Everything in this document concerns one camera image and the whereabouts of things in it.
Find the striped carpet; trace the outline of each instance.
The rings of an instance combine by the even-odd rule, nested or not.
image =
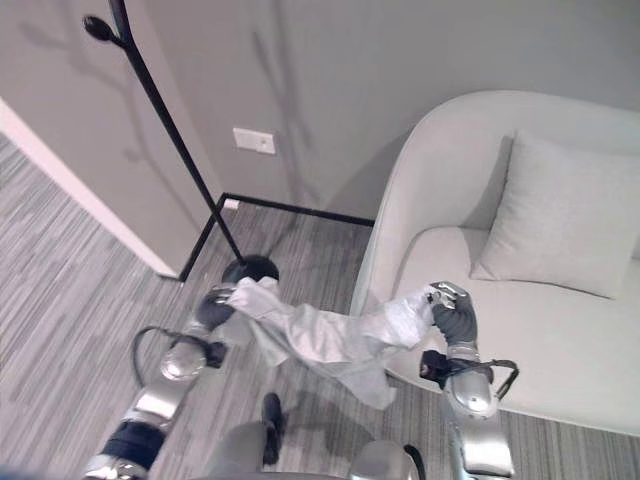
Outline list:
[[[348,310],[368,227],[248,204],[225,215],[243,251],[269,253],[279,266],[287,301]],[[136,393],[128,361],[135,331],[179,328],[230,260],[214,228],[184,285],[155,276],[0,140],[0,465],[80,478]],[[144,345],[149,364],[163,345]],[[255,345],[233,347],[191,392],[152,478],[202,475],[221,435],[257,418],[273,390],[289,416],[277,469],[344,475],[359,448],[378,438],[416,445],[428,479],[451,479],[438,396],[391,383],[397,400],[380,412],[293,361],[272,370]],[[503,418],[517,478],[640,478],[640,439]]]

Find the sofa seat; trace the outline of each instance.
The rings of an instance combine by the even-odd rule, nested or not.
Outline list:
[[[419,233],[405,254],[394,297],[439,280],[470,292],[482,360],[514,360],[521,370],[503,409],[640,435],[640,261],[630,260],[616,300],[547,284],[472,280],[471,266],[487,236],[457,227]],[[437,391],[418,376],[421,353],[432,348],[445,351],[436,327],[417,348],[391,358],[389,373]]]

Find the lamp base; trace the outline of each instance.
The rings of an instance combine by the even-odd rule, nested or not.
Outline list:
[[[280,279],[278,267],[262,255],[247,255],[244,257],[245,264],[241,264],[238,260],[231,262],[222,274],[224,283],[238,283],[240,279],[249,277],[256,282],[262,277],[271,277],[276,280]]]

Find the wall outlet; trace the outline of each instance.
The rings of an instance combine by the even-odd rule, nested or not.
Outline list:
[[[276,145],[272,133],[255,132],[244,128],[233,127],[233,137],[236,139],[236,147],[254,150],[268,155],[276,154]]]

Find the black baseboard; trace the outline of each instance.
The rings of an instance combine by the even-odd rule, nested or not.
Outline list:
[[[302,213],[304,215],[313,215],[314,217],[327,218],[329,220],[336,220],[338,222],[353,223],[355,225],[364,225],[366,227],[373,227],[374,220],[368,218],[352,217],[350,215],[342,215],[340,213],[327,212],[324,210],[315,210],[313,208],[297,207],[295,205],[287,205],[285,203],[272,202],[271,200],[262,200],[260,198],[247,197],[245,195],[236,195],[235,193],[225,192],[220,197],[222,204],[224,201],[238,200],[240,202],[251,203],[253,205],[260,205],[262,207],[278,208],[280,210],[286,210],[287,212]]]
[[[304,215],[313,215],[314,217],[327,218],[329,220],[336,220],[338,222],[353,223],[355,225],[364,225],[367,227],[373,227],[373,223],[374,223],[373,220],[369,220],[366,218],[352,217],[349,215],[342,215],[340,213],[325,212],[324,210],[314,210],[313,208],[296,207],[294,205],[287,205],[285,203],[272,202],[270,200],[262,200],[260,198],[247,197],[245,195],[236,195],[235,193],[227,193],[227,192],[224,192],[222,195],[220,195],[220,198],[218,199],[218,204],[217,204],[218,209],[222,209],[222,207],[224,206],[224,202],[227,199],[238,200],[240,202],[250,203],[253,205],[260,205],[262,207],[278,208],[280,210],[286,210],[287,212],[302,213]],[[184,268],[182,269],[182,271],[180,272],[180,275],[178,275],[177,278],[168,277],[166,275],[160,275],[160,276],[163,278],[168,278],[170,280],[177,280],[179,282],[184,282],[189,276],[189,274],[191,273],[191,269],[193,268],[193,265],[196,263],[196,260],[198,259],[198,256],[202,251],[202,247],[204,247],[204,244],[207,241],[207,238],[209,238],[209,234],[211,233],[211,230],[213,229],[213,226],[215,224],[216,224],[216,220],[215,218],[213,218],[213,215],[211,215],[209,217],[209,220],[207,221],[207,224],[202,229],[202,233],[200,234],[200,237],[198,237],[198,241],[193,247],[193,250],[191,251],[191,255],[189,255],[189,259],[187,260],[187,263],[185,264]]]

